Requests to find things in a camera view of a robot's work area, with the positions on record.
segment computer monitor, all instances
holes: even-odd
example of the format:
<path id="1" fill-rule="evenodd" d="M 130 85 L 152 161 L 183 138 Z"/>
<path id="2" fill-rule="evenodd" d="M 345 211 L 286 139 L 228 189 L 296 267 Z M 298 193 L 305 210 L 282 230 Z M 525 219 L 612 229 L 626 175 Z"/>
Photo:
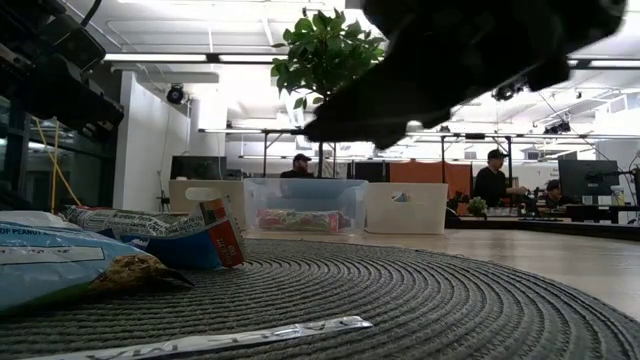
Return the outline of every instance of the computer monitor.
<path id="1" fill-rule="evenodd" d="M 224 180 L 227 158 L 223 156 L 174 156 L 171 160 L 171 179 Z"/>
<path id="2" fill-rule="evenodd" d="M 616 161 L 558 160 L 558 170 L 562 195 L 575 199 L 611 195 L 611 187 L 620 185 Z"/>

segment clear plastic bin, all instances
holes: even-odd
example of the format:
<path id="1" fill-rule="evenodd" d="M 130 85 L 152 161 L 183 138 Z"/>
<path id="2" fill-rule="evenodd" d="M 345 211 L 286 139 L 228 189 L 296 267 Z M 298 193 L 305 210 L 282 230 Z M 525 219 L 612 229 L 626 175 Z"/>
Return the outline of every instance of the clear plastic bin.
<path id="1" fill-rule="evenodd" d="M 245 179 L 246 221 L 254 231 L 364 231 L 368 182 L 344 179 Z"/>

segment baseball cap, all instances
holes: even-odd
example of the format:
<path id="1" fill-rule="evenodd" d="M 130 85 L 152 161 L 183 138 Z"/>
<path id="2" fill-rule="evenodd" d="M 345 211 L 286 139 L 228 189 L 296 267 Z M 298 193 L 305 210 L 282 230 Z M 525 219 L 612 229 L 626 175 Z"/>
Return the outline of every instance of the baseball cap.
<path id="1" fill-rule="evenodd" d="M 504 159 L 506 157 L 509 157 L 509 154 L 500 152 L 500 149 L 493 149 L 487 154 L 487 159 Z"/>
<path id="2" fill-rule="evenodd" d="M 309 162 L 309 161 L 311 161 L 311 158 L 310 158 L 310 157 L 308 157 L 308 156 L 307 156 L 307 155 L 305 155 L 305 154 L 298 154 L 298 155 L 296 155 L 296 156 L 294 156 L 294 157 L 293 157 L 293 162 L 296 162 L 296 161 L 305 161 L 305 162 Z"/>

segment small tree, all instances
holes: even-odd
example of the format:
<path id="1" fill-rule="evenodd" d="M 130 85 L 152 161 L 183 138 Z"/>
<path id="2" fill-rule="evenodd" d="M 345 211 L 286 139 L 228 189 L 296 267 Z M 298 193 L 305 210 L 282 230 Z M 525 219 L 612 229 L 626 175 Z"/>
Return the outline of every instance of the small tree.
<path id="1" fill-rule="evenodd" d="M 345 26 L 343 11 L 334 9 L 334 16 L 319 11 L 311 19 L 307 11 L 296 22 L 293 31 L 282 34 L 286 43 L 274 48 L 288 47 L 286 59 L 273 59 L 271 76 L 278 78 L 280 93 L 307 90 L 296 100 L 294 109 L 307 108 L 307 95 L 318 96 L 312 100 L 321 104 L 342 86 L 361 76 L 384 56 L 380 45 L 382 37 L 372 36 L 371 30 L 363 30 L 356 21 Z M 322 176 L 322 143 L 319 144 L 319 175 Z"/>

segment security camera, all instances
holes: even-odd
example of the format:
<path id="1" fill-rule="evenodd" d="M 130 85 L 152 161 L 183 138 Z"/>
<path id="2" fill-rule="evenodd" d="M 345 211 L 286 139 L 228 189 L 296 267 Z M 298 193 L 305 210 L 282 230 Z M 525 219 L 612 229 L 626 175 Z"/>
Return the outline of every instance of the security camera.
<path id="1" fill-rule="evenodd" d="M 182 84 L 172 84 L 171 89 L 167 92 L 167 101 L 175 105 L 183 104 L 187 99 L 183 88 Z"/>

